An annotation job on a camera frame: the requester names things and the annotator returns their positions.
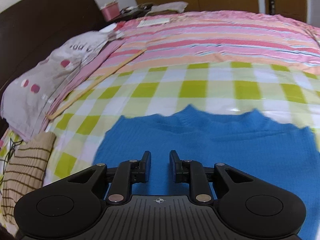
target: crosshair marking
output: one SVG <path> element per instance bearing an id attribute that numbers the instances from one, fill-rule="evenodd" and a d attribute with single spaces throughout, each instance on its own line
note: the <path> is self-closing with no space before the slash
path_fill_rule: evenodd
<path id="1" fill-rule="evenodd" d="M 165 201 L 164 199 L 162 199 L 162 198 L 157 198 L 156 200 L 154 200 L 154 201 L 156 201 L 157 203 L 162 203 L 163 201 Z"/>

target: metal pin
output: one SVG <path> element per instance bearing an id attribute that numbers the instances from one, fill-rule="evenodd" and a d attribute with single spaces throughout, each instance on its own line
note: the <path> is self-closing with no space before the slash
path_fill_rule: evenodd
<path id="1" fill-rule="evenodd" d="M 196 196 L 196 200 L 200 202 L 208 202 L 211 200 L 211 197 L 207 194 L 200 194 Z"/>
<path id="2" fill-rule="evenodd" d="M 108 199 L 112 202 L 119 202 L 124 199 L 124 197 L 120 194 L 113 194 L 108 197 Z"/>

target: black gripper base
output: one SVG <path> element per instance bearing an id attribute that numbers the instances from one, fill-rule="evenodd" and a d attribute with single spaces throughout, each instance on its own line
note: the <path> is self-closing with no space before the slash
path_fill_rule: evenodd
<path id="1" fill-rule="evenodd" d="M 68 240 L 252 240 L 227 228 L 208 206 L 187 196 L 132 196 L 129 203 L 110 206 L 101 220 Z M 289 236 L 284 240 L 298 240 Z M 22 240 L 33 240 L 25 236 Z"/>

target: folded clothes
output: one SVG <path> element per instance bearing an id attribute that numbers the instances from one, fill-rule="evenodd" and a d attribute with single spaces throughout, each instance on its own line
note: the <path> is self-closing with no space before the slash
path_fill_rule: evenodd
<path id="1" fill-rule="evenodd" d="M 54 112 L 70 91 L 124 43 L 108 42 L 122 37 L 121 32 L 92 31 L 71 38 L 9 84 L 2 95 L 0 116 L 24 141 L 30 141 L 48 125 L 46 114 Z"/>
<path id="2" fill-rule="evenodd" d="M 172 116 L 121 116 L 99 146 L 94 164 L 116 167 L 128 159 L 152 154 L 149 182 L 135 184 L 133 194 L 183 195 L 188 185 L 174 184 L 169 152 L 213 167 L 223 162 L 298 195 L 307 217 L 299 233 L 315 239 L 320 221 L 319 152 L 308 127 L 280 124 L 259 111 L 217 115 L 187 106 Z"/>
<path id="3" fill-rule="evenodd" d="M 55 139 L 53 132 L 41 132 L 11 157 L 2 181 L 1 209 L 7 222 L 17 225 L 13 216 L 15 204 L 25 194 L 42 187 Z"/>

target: dark brown headboard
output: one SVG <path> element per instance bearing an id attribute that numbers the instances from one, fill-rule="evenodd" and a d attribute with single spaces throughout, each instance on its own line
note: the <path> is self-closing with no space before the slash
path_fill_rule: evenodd
<path id="1" fill-rule="evenodd" d="M 52 50 L 105 25 L 94 0 L 22 0 L 0 13 L 0 100 L 10 82 Z M 0 137 L 6 128 L 0 119 Z"/>

